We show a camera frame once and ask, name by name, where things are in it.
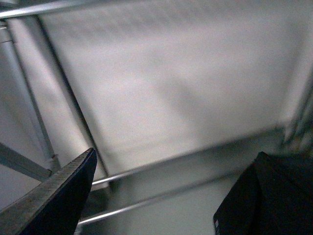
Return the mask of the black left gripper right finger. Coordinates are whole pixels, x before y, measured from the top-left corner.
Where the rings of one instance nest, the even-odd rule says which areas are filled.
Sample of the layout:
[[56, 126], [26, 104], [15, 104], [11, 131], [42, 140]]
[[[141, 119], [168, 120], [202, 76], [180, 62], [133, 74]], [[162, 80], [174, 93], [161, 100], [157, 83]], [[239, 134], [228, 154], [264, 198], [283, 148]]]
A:
[[217, 235], [311, 235], [313, 159], [260, 152], [213, 216]]

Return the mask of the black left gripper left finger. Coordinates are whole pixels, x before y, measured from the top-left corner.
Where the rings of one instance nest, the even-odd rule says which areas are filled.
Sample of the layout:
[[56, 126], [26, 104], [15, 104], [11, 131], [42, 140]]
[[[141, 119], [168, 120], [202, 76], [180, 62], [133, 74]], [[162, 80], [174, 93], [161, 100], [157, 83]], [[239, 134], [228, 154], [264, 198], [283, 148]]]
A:
[[89, 148], [0, 212], [2, 235], [72, 235], [89, 196], [97, 155]]

